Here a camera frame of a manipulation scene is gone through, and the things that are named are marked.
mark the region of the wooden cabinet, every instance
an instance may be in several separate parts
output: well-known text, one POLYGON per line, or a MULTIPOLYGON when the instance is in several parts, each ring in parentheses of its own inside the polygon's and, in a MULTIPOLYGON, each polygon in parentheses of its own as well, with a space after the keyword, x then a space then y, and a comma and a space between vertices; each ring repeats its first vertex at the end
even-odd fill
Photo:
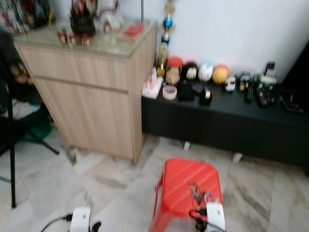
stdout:
POLYGON ((70 146, 137 163, 144 142, 141 90, 155 63, 156 25, 136 42, 119 43, 115 56, 98 37, 89 50, 71 49, 49 30, 16 38, 15 47, 60 133, 70 146))
POLYGON ((133 159, 127 94, 41 78, 35 82, 70 145, 133 159))

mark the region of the glass countertop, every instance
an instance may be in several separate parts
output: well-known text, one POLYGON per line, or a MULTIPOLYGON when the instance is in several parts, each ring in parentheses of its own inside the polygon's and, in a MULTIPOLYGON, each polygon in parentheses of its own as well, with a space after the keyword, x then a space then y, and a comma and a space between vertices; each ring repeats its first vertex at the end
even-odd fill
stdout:
POLYGON ((153 22, 144 22, 145 28, 141 35, 134 40, 127 40, 123 38, 123 31, 130 25, 138 23, 136 21, 127 21, 124 23, 122 29, 113 34, 103 34, 97 32, 91 39, 90 47, 83 47, 82 45, 73 47, 70 42, 68 44, 61 44, 57 32, 65 29, 68 35, 72 34, 72 29, 69 22, 56 23, 50 27, 45 27, 35 31, 29 32, 27 35, 20 35, 14 38, 15 44, 29 45, 43 48, 53 48, 68 51, 77 51, 88 54, 111 56, 117 58, 129 58, 134 51, 139 47, 139 44, 147 37, 156 26, 153 22))

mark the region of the trophy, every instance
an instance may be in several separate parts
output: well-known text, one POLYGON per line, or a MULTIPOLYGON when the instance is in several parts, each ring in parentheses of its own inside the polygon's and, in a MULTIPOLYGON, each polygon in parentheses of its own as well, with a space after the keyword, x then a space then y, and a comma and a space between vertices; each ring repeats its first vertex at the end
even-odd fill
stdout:
POLYGON ((166 18, 163 21, 161 32, 161 42, 169 44, 170 40, 170 33, 175 29, 173 25, 173 20, 171 15, 175 12, 175 4, 174 0, 168 0, 167 4, 165 5, 165 12, 167 13, 166 18))
POLYGON ((168 44, 165 42, 162 42, 162 44, 160 45, 159 51, 158 51, 158 63, 157 63, 157 69, 156 69, 157 76, 164 77, 168 58, 169 58, 168 44))

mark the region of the cabinet drawer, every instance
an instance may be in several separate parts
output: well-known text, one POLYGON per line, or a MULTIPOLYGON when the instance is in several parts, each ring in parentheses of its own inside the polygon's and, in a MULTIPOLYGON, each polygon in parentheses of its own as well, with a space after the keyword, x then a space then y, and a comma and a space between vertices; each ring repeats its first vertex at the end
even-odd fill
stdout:
POLYGON ((28 46, 19 46, 18 49, 34 77, 127 90, 125 59, 28 46))
POLYGON ((133 159, 128 95, 34 78, 69 145, 133 159))

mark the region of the orange ball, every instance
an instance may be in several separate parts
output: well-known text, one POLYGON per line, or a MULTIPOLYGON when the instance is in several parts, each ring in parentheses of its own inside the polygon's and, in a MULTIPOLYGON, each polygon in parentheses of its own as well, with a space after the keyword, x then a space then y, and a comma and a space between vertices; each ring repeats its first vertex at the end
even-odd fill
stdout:
POLYGON ((228 67, 226 65, 218 65, 212 74, 212 80, 217 85, 222 85, 228 78, 228 67))

